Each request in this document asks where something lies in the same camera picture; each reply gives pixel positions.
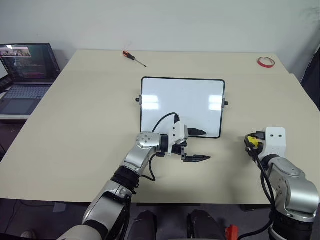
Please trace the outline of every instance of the laptop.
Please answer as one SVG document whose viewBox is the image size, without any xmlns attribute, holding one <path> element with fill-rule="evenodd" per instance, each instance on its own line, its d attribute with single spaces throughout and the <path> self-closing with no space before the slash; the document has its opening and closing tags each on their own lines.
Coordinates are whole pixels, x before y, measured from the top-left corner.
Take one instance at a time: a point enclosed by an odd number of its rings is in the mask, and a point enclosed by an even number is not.
<svg viewBox="0 0 320 240">
<path fill-rule="evenodd" d="M 0 60 L 13 80 L 0 99 L 0 120 L 28 119 L 61 73 L 49 43 L 0 44 Z"/>
</svg>

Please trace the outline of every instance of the screwdriver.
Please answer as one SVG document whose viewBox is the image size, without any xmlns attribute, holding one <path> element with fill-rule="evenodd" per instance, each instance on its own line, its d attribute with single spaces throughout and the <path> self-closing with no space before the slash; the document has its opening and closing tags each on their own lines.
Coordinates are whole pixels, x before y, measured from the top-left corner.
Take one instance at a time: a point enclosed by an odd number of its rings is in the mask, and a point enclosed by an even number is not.
<svg viewBox="0 0 320 240">
<path fill-rule="evenodd" d="M 137 61 L 138 63 L 140 63 L 142 66 L 147 67 L 146 65 L 144 65 L 142 62 L 138 61 L 136 59 L 136 57 L 132 56 L 130 53 L 128 53 L 127 51 L 123 51 L 122 53 L 126 58 L 131 59 L 132 61 Z"/>
</svg>

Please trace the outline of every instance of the whiteboard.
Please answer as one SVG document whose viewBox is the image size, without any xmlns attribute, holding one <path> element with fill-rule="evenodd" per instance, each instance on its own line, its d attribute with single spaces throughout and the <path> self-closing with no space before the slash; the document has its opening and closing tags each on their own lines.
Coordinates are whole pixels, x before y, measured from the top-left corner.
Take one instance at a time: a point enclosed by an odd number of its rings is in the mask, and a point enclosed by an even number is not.
<svg viewBox="0 0 320 240">
<path fill-rule="evenodd" d="M 143 77 L 141 81 L 140 131 L 152 131 L 164 115 L 175 112 L 188 128 L 207 133 L 200 137 L 220 137 L 225 81 L 163 77 Z M 154 132 L 168 134 L 173 124 L 174 116 L 168 116 Z"/>
</svg>

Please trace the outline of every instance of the red screwdriver handle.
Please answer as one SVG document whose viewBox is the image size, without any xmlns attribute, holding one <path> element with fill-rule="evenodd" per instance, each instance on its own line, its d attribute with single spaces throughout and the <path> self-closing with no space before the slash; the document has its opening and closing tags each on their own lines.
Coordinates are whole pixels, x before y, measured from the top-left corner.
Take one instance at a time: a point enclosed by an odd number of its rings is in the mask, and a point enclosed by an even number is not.
<svg viewBox="0 0 320 240">
<path fill-rule="evenodd" d="M 130 53 L 128 53 L 127 51 L 123 51 L 122 53 L 126 58 L 131 59 L 132 61 L 134 61 L 136 58 L 134 56 L 132 56 Z"/>
</svg>

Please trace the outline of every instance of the laptop keyboard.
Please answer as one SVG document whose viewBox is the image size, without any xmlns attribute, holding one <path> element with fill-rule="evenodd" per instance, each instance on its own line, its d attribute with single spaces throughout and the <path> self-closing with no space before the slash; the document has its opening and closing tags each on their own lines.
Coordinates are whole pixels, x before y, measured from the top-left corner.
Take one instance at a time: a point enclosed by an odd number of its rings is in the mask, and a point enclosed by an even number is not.
<svg viewBox="0 0 320 240">
<path fill-rule="evenodd" d="M 50 86 L 13 86 L 5 99 L 42 99 Z"/>
</svg>

